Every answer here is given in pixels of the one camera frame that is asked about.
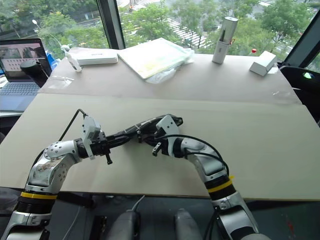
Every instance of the table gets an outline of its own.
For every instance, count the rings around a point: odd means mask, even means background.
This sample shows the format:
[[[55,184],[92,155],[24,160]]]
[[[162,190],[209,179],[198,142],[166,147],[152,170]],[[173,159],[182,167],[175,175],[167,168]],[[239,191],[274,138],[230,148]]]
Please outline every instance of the table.
[[[211,54],[195,54],[194,63],[182,66],[173,79],[162,84],[144,82],[121,59],[116,64],[87,65],[79,73],[64,58],[51,76],[69,77],[74,81],[64,89],[57,89],[54,88],[54,78],[50,77],[39,92],[119,98],[301,104],[280,71],[272,71],[265,77],[249,71],[255,58],[227,55],[220,65],[212,62]]]
[[[107,135],[165,113],[181,133],[213,144],[247,199],[319,200],[320,128],[301,104],[210,102],[39,93],[0,145],[0,186],[23,188],[38,153],[55,142],[77,108]],[[80,136],[77,118],[65,140]],[[68,172],[62,191],[208,197],[194,166],[131,141]]]

